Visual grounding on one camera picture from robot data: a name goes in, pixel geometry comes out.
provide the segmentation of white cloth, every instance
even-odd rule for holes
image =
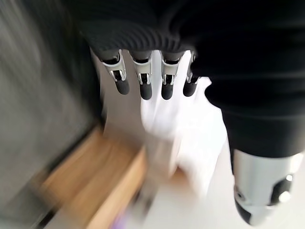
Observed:
[[[205,196],[227,134],[220,109],[212,106],[204,95],[211,83],[208,78],[199,80],[193,96],[183,95],[190,57],[189,51],[182,57],[173,96],[164,100],[161,96],[161,56],[158,51],[153,52],[153,96],[150,100],[141,100],[141,118],[147,132],[173,141],[170,152],[173,156],[167,157],[171,160],[169,166],[182,168],[194,190]],[[159,155],[158,160],[164,160],[164,157]]]

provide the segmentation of white floor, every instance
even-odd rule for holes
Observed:
[[[259,229],[305,228],[305,161],[295,176],[293,197]],[[229,153],[222,152],[205,199],[186,196],[175,187],[164,186],[141,222],[127,217],[125,229],[249,229],[239,217],[233,199],[233,176]]]

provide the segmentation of black fingertip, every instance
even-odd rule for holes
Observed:
[[[173,85],[162,84],[161,95],[163,99],[169,100],[173,95]]]
[[[140,84],[140,93],[142,99],[149,100],[152,97],[152,85],[151,84]]]
[[[192,96],[196,90],[196,87],[197,87],[197,84],[188,83],[187,81],[185,81],[184,87],[183,87],[184,96],[186,96],[186,97]]]
[[[236,209],[241,216],[241,218],[247,223],[250,224],[251,214],[246,211],[240,204],[235,200]]]
[[[121,94],[128,94],[129,92],[129,84],[127,80],[124,81],[117,81],[115,82],[116,88],[118,89],[118,92]]]

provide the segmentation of prosthetic hand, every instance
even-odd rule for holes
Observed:
[[[305,149],[303,0],[64,2],[117,86],[126,85],[123,63],[105,62],[103,52],[162,51],[162,96],[170,99],[180,57],[167,53],[195,50],[183,93],[191,96],[199,77],[212,82],[205,95],[223,113],[239,214],[257,225],[290,198]],[[149,67],[142,72],[133,59],[148,87]]]

